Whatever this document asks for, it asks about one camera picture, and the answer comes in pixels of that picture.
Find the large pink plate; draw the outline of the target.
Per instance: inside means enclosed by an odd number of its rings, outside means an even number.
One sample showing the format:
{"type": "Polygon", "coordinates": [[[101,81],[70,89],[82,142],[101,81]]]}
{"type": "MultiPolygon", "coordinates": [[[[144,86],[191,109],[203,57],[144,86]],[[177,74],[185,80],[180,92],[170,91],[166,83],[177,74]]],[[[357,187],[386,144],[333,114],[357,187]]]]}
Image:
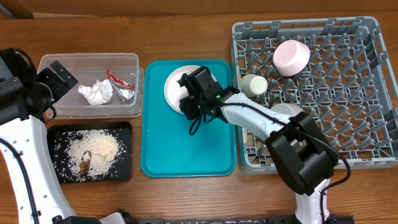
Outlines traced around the large pink plate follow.
{"type": "Polygon", "coordinates": [[[206,66],[186,65],[174,70],[165,82],[164,95],[167,103],[175,111],[182,113],[179,100],[200,93],[215,94],[223,91],[214,75],[206,66]]]}

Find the white napkin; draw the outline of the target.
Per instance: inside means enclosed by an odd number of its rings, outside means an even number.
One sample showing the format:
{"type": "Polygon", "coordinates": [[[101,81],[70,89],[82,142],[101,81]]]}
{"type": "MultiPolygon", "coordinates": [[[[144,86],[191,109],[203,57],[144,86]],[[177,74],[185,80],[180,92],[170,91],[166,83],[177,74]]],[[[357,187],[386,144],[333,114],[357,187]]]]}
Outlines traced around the white napkin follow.
{"type": "Polygon", "coordinates": [[[79,85],[78,92],[86,98],[90,105],[102,105],[111,100],[113,87],[109,80],[102,82],[97,80],[93,86],[79,85]]]}

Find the cream paper cup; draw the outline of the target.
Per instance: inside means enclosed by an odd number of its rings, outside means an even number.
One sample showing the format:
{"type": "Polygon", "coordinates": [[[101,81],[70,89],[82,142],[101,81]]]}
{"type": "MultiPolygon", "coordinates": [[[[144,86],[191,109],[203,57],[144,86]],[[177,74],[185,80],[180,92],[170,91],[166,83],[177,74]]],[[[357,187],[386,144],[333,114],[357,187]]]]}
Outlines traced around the cream paper cup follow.
{"type": "Polygon", "coordinates": [[[262,95],[266,92],[267,88],[267,80],[260,75],[247,74],[241,79],[241,91],[247,97],[262,95]]]}

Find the red foil wrapper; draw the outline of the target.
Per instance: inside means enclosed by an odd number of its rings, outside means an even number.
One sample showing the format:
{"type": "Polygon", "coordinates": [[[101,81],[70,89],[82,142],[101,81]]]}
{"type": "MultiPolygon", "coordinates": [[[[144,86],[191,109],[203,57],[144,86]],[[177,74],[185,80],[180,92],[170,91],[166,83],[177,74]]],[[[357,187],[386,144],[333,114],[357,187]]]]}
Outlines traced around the red foil wrapper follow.
{"type": "Polygon", "coordinates": [[[123,103],[133,98],[135,95],[135,85],[125,82],[124,80],[120,80],[118,77],[113,75],[110,70],[106,70],[106,76],[123,103]]]}

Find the grey bowl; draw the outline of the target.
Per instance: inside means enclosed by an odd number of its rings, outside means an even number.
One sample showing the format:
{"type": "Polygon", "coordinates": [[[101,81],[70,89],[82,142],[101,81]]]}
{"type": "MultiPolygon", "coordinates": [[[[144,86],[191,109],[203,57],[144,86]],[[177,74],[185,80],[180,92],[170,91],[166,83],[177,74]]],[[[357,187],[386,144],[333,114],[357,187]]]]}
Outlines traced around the grey bowl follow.
{"type": "Polygon", "coordinates": [[[271,110],[277,113],[287,114],[291,116],[297,116],[299,113],[303,112],[303,109],[301,109],[301,107],[290,103],[276,104],[271,107],[271,110]]]}

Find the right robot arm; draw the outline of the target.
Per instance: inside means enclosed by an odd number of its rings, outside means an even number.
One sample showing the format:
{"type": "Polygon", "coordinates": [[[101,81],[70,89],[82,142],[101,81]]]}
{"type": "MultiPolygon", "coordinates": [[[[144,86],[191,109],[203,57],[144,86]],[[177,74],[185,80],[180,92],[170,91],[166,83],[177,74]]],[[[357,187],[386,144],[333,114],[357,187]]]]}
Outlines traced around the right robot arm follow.
{"type": "Polygon", "coordinates": [[[219,118],[252,132],[266,145],[280,178],[295,192],[294,215],[269,217],[269,223],[353,223],[352,216],[333,215],[326,205],[328,189],[351,175],[348,161],[332,146],[307,113],[278,113],[249,99],[233,86],[223,88],[202,66],[182,74],[178,84],[188,95],[180,109],[193,123],[194,135],[202,121],[219,118]]]}

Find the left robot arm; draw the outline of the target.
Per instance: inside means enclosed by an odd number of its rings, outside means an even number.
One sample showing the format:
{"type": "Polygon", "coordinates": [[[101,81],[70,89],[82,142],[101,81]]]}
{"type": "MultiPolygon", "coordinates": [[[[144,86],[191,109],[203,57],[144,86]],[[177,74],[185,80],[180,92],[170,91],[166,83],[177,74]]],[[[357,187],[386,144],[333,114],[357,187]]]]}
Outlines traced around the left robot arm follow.
{"type": "Polygon", "coordinates": [[[49,154],[44,112],[76,84],[60,63],[37,72],[21,49],[1,51],[1,153],[20,223],[127,223],[119,210],[104,218],[78,217],[67,202],[49,154]]]}

